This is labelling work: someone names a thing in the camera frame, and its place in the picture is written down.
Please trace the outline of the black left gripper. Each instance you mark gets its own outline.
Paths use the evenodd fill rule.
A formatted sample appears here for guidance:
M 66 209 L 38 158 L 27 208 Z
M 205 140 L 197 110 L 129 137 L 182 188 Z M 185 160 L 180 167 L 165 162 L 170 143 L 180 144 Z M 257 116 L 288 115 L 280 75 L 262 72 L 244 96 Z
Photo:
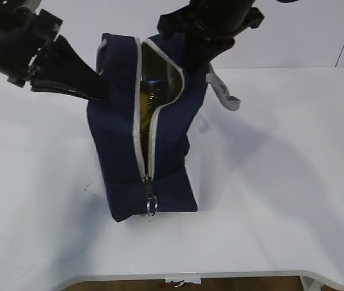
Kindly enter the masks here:
M 44 9 L 37 13 L 40 4 L 0 1 L 0 73 L 18 87 L 30 80 L 33 92 L 107 99 L 107 81 L 78 56 L 65 37 L 56 38 L 62 19 Z

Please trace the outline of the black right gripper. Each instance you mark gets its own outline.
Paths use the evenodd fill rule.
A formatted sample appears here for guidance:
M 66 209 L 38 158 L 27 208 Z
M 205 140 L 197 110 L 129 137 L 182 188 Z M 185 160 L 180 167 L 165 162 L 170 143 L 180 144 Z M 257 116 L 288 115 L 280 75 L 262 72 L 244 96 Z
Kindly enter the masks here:
M 157 30 L 164 39 L 175 33 L 188 34 L 183 68 L 191 74 L 231 49 L 239 33 L 260 26 L 265 17 L 253 4 L 254 1 L 190 1 L 172 13 L 161 15 Z

